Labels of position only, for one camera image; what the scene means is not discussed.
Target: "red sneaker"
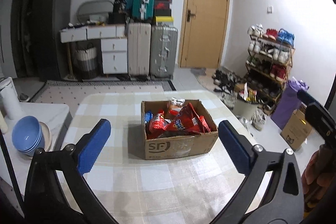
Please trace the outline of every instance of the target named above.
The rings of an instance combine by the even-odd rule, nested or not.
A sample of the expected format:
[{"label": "red sneaker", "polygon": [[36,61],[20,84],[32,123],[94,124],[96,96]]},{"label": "red sneaker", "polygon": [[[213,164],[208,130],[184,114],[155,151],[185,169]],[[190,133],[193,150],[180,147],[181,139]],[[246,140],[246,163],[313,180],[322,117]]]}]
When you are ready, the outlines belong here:
[{"label": "red sneaker", "polygon": [[278,37],[278,31],[275,29],[267,29],[266,30],[266,35],[268,35],[268,38],[272,40],[276,40]]},{"label": "red sneaker", "polygon": [[283,66],[278,67],[278,73],[276,79],[279,82],[284,82],[286,80],[286,68]]},{"label": "red sneaker", "polygon": [[273,65],[272,68],[271,68],[271,72],[270,72],[269,75],[270,75],[272,78],[275,78],[276,75],[278,74],[278,70],[279,70],[278,65]]}]

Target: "screw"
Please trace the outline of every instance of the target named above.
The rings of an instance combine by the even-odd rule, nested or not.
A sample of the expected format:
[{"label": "screw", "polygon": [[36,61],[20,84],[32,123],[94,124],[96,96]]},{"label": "screw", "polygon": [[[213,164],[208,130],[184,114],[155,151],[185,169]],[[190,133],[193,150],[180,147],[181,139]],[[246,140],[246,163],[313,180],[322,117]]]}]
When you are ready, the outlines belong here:
[{"label": "screw", "polygon": [[260,144],[257,144],[254,146],[254,150],[257,152],[261,152],[262,150],[264,150],[264,148]]},{"label": "screw", "polygon": [[43,152],[43,148],[38,148],[35,150],[35,154],[41,154]]},{"label": "screw", "polygon": [[293,155],[293,154],[294,154],[294,151],[293,151],[291,148],[287,148],[287,149],[286,149],[286,153],[287,153],[288,155]]},{"label": "screw", "polygon": [[72,143],[70,143],[70,144],[68,144],[68,145],[65,146],[65,150],[66,151],[72,151],[74,149],[75,149],[75,145],[72,144]]}]

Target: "purple bag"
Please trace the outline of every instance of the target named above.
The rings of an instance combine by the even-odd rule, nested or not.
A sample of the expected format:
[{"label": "purple bag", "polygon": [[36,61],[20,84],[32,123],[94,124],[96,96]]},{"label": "purple bag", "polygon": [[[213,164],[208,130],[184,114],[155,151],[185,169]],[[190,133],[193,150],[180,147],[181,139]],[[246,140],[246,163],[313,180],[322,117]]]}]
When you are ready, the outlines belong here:
[{"label": "purple bag", "polygon": [[271,119],[281,130],[284,129],[293,111],[301,105],[301,101],[297,98],[297,92],[299,90],[307,91],[308,89],[309,87],[304,82],[298,82],[294,77],[288,81],[280,103],[271,116]]}]

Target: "white plate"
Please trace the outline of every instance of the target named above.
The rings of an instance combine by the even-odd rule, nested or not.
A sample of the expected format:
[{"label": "white plate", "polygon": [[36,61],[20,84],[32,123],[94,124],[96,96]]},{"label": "white plate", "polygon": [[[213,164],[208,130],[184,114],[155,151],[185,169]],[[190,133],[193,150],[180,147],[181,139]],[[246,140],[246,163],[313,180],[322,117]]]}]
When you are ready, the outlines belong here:
[{"label": "white plate", "polygon": [[48,152],[50,150],[51,147],[51,141],[53,140],[51,138],[51,134],[50,134],[50,130],[48,128],[48,126],[44,123],[44,122],[39,122],[41,125],[41,129],[42,129],[42,133],[43,133],[43,137],[44,137],[44,150],[46,152]]}]

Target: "shoe rack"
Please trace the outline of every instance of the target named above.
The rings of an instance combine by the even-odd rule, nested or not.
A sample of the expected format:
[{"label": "shoe rack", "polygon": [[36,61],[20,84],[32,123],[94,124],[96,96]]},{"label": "shoe rack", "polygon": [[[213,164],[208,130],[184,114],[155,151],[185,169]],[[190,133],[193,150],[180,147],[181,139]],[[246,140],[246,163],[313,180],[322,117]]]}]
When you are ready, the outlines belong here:
[{"label": "shoe rack", "polygon": [[[255,90],[260,91],[263,95],[265,95],[266,97],[268,97],[269,99],[274,101],[274,105],[275,105],[275,108],[276,108],[277,104],[279,103],[279,100],[281,98],[281,95],[286,88],[286,84],[287,84],[287,80],[289,79],[290,71],[293,68],[293,55],[295,53],[295,49],[291,48],[290,45],[287,45],[287,44],[284,44],[284,43],[281,43],[281,42],[278,42],[278,41],[275,41],[275,40],[272,40],[272,39],[256,37],[256,36],[253,36],[253,35],[250,35],[250,38],[251,38],[251,40],[259,41],[259,42],[262,42],[263,44],[269,44],[269,45],[272,45],[272,46],[276,46],[277,48],[280,49],[280,51],[285,50],[285,51],[289,52],[288,61],[286,63],[281,63],[278,60],[273,60],[273,56],[269,57],[265,54],[256,53],[256,52],[248,50],[249,56],[258,57],[260,60],[270,61],[271,62],[271,67],[273,66],[273,64],[277,64],[277,65],[281,65],[281,66],[285,67],[286,77],[283,81],[278,81],[276,78],[271,77],[269,74],[266,74],[263,71],[258,70],[258,68],[253,67],[253,66],[248,65],[248,64],[245,64],[248,73],[250,73],[251,70],[254,70],[257,73],[259,73],[260,75],[263,75],[264,77],[270,79],[271,81],[275,82],[276,84],[278,84],[281,87],[281,92],[275,98],[271,97],[269,94],[266,94],[265,92],[263,92],[262,89],[258,89],[258,88],[255,87],[256,88]],[[274,112],[274,110],[269,111],[269,110],[264,110],[263,109],[263,111],[265,112],[266,115],[271,115]]]}]

